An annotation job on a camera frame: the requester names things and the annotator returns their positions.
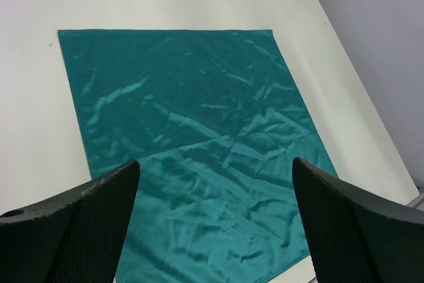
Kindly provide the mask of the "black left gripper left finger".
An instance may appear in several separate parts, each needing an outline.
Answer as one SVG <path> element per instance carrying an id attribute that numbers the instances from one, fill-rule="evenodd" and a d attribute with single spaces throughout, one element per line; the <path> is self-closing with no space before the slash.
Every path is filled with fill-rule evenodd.
<path id="1" fill-rule="evenodd" d="M 1 215 L 2 282 L 113 282 L 140 180 L 130 160 Z"/>

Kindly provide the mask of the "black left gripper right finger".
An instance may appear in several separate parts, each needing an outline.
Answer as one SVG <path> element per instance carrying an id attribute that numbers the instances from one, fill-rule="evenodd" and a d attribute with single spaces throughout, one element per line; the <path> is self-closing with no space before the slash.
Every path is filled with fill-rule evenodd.
<path id="1" fill-rule="evenodd" d="M 422 211 L 299 157 L 292 180 L 318 282 L 423 281 Z"/>

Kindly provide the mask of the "teal satin napkin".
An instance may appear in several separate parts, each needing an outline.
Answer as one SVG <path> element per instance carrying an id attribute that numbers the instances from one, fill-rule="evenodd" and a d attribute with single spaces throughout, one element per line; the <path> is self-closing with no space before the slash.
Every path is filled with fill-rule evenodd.
<path id="1" fill-rule="evenodd" d="M 118 282 L 267 282 L 309 256 L 292 183 L 335 169 L 270 30 L 60 30 L 89 170 L 136 160 Z"/>

